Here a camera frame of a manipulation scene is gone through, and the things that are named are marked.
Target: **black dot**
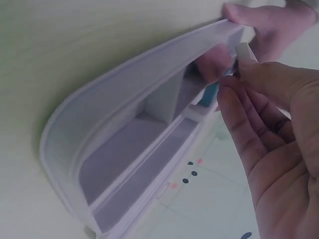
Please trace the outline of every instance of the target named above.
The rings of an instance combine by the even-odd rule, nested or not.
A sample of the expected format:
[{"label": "black dot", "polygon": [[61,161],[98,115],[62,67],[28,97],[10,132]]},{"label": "black dot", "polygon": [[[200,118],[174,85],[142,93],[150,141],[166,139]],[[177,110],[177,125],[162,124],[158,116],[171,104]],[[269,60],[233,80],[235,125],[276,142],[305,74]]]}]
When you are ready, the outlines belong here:
[{"label": "black dot", "polygon": [[240,239],[248,239],[249,237],[251,237],[251,235],[251,232],[245,233]]}]

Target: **wrist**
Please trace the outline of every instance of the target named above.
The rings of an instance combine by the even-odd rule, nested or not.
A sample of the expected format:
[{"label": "wrist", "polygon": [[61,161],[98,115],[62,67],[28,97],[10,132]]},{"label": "wrist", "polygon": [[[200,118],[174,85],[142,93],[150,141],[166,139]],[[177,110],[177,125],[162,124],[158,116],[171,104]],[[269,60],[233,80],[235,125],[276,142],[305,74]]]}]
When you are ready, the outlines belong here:
[{"label": "wrist", "polygon": [[286,8],[294,11],[294,14],[308,26],[318,22],[318,14],[309,5],[301,0],[287,0]]}]

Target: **hand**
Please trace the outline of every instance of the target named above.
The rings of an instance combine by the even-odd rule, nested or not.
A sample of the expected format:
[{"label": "hand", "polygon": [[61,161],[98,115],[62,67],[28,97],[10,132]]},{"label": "hand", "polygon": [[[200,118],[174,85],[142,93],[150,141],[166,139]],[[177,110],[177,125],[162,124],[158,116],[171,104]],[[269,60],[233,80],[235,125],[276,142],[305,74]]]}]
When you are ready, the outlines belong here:
[{"label": "hand", "polygon": [[317,21],[317,13],[299,0],[288,0],[286,7],[250,8],[225,3],[223,12],[230,21],[254,27],[256,36],[250,47],[259,62],[277,60],[290,43]]},{"label": "hand", "polygon": [[275,62],[240,62],[239,70],[241,81],[221,80],[218,103],[247,174],[261,239],[317,239],[319,71]]}]

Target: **grid pattern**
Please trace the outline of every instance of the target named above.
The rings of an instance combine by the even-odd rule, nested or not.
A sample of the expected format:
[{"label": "grid pattern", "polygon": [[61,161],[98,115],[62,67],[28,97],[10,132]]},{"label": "grid pattern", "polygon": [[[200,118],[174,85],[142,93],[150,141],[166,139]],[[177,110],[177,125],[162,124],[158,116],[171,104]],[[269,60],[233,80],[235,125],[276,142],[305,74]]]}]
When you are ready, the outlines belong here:
[{"label": "grid pattern", "polygon": [[259,238],[250,190],[220,117],[127,238],[241,239],[250,233]]}]

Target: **red dot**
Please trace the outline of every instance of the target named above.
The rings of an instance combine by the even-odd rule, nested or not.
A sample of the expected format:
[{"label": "red dot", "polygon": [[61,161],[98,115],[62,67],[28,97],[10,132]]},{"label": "red dot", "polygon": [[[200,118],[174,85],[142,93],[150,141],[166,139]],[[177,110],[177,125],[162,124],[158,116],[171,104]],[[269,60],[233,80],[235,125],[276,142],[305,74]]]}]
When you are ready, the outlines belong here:
[{"label": "red dot", "polygon": [[171,186],[170,186],[171,188],[177,188],[177,183],[173,183],[173,184],[171,184]]}]

